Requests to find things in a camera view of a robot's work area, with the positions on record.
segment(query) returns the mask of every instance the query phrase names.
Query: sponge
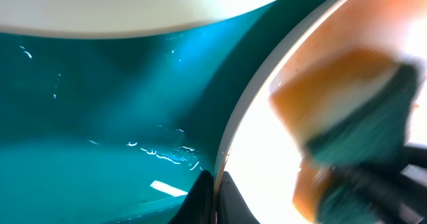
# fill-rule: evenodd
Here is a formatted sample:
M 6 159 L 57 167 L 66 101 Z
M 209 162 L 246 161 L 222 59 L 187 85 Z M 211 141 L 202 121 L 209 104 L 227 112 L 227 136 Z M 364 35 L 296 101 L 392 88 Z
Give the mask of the sponge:
M 315 66 L 271 97 L 296 143 L 318 165 L 395 159 L 418 87 L 416 68 L 364 49 Z
M 309 222 L 375 224 L 380 221 L 371 203 L 340 183 L 331 168 L 314 165 L 308 156 L 300 167 L 292 202 Z

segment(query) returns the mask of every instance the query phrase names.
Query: white lid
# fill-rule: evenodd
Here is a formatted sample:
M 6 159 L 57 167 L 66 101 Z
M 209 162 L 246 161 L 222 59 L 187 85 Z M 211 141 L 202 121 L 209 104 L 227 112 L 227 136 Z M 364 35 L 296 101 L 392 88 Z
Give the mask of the white lid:
M 235 17 L 275 0 L 0 0 L 0 32 L 140 37 Z

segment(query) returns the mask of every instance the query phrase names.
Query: white bowl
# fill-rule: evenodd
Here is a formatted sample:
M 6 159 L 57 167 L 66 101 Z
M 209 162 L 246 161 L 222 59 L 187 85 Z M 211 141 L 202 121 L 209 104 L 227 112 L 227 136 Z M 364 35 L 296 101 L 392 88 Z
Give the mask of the white bowl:
M 222 171 L 230 172 L 260 223 L 307 222 L 292 205 L 301 154 L 274 115 L 269 96 L 302 69 L 351 47 L 425 65 L 427 0 L 328 0 L 264 61 L 232 113 L 215 168 L 216 190 Z M 409 141 L 424 146 L 426 95 L 421 89 L 409 126 Z

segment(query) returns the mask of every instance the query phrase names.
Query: teal water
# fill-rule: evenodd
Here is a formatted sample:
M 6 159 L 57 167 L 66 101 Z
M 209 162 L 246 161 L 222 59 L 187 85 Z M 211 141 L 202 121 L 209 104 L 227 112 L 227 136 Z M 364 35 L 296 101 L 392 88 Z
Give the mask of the teal water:
M 135 39 L 0 34 L 0 223 L 109 223 L 179 204 L 150 185 L 189 191 L 213 169 L 250 78 L 323 1 Z

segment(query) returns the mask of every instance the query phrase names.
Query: white curved rim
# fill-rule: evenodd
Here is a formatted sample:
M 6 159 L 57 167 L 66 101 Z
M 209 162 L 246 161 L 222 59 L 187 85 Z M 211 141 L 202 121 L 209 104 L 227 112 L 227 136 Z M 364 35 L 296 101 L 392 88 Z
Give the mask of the white curved rim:
M 275 0 L 0 0 L 0 32 L 111 39 L 180 31 Z
M 240 97 L 233 113 L 228 121 L 215 164 L 214 193 L 218 193 L 222 174 L 231 151 L 234 137 L 239 131 L 241 121 L 255 99 L 266 98 L 268 87 L 276 75 L 304 43 L 304 41 L 339 7 L 347 0 L 327 0 L 317 9 L 311 12 L 301 23 L 292 29 L 279 45 L 272 51 L 261 67 L 252 77 L 248 86 Z

